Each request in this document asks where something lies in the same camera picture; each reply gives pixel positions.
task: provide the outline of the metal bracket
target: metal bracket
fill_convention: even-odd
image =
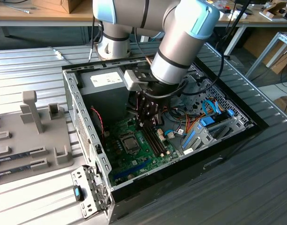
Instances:
[[[100,174],[95,174],[90,167],[81,166],[73,171],[71,176],[74,185],[79,187],[78,191],[74,190],[75,196],[82,195],[84,199],[80,202],[84,219],[107,209],[108,196]]]

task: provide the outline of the sticker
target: sticker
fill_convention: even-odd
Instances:
[[[184,130],[179,129],[177,132],[182,135],[184,133]]]
[[[100,74],[91,76],[91,81],[95,87],[101,87],[114,83],[121,83],[123,80],[120,78],[118,72],[108,74]]]
[[[7,157],[7,158],[1,158],[0,159],[0,162],[3,162],[3,161],[5,161],[5,160],[10,160],[11,158],[10,157]]]
[[[6,174],[10,174],[10,173],[11,173],[11,171],[1,172],[1,173],[0,173],[0,176],[2,176],[2,175],[6,175]]]
[[[193,149],[189,148],[189,149],[185,150],[183,153],[184,153],[184,155],[188,155],[191,152],[193,152]]]

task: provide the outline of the blue tab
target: blue tab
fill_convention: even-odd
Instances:
[[[202,118],[200,119],[200,123],[201,125],[203,125],[204,127],[214,123],[215,121],[211,118],[211,116],[208,116],[206,118]]]
[[[74,192],[75,192],[75,195],[76,195],[76,196],[79,196],[79,195],[80,195],[79,189],[76,188],[76,189],[74,190]]]
[[[188,137],[188,139],[185,141],[184,145],[183,145],[183,149],[188,145],[189,141],[192,139],[192,137],[195,135],[195,131],[192,131],[192,133],[190,134],[190,136]]]
[[[234,114],[235,114],[234,111],[231,110],[231,109],[228,109],[228,113],[229,113],[230,116],[234,116]]]

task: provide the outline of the red wire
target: red wire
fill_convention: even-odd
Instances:
[[[102,117],[101,117],[101,115],[98,113],[98,111],[97,111],[96,109],[91,108],[91,110],[95,111],[95,112],[96,112],[96,114],[97,114],[97,116],[98,116],[98,118],[100,119],[101,126],[102,126],[102,135],[103,135],[103,134],[104,134],[104,127],[103,127]]]

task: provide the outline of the metal table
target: metal table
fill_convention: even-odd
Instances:
[[[270,68],[277,59],[280,58],[281,54],[283,54],[284,50],[287,48],[287,32],[281,33],[278,32],[274,38],[271,40],[271,42],[267,45],[267,47],[264,49],[264,51],[261,53],[261,55],[258,57],[258,59],[254,62],[254,64],[250,67],[249,71],[247,71],[245,77],[249,77],[255,69],[259,66],[259,64],[262,62],[262,60],[266,57],[266,55],[273,49],[273,47],[279,42],[282,41],[284,44],[282,47],[276,52],[276,54],[270,59],[270,61],[267,63],[267,67]]]
[[[142,43],[154,53],[159,43]],[[132,52],[139,54],[136,45]],[[89,48],[57,48],[72,63],[86,62]],[[208,44],[198,57],[215,73],[218,53]],[[19,111],[22,90],[36,90],[37,106],[67,109],[59,60],[49,48],[0,51],[0,113]],[[228,62],[221,79],[269,125],[240,153],[116,224],[268,224],[287,222],[287,116]],[[74,165],[0,185],[0,223],[107,224],[104,214],[83,221],[70,172],[84,163],[67,115]]]

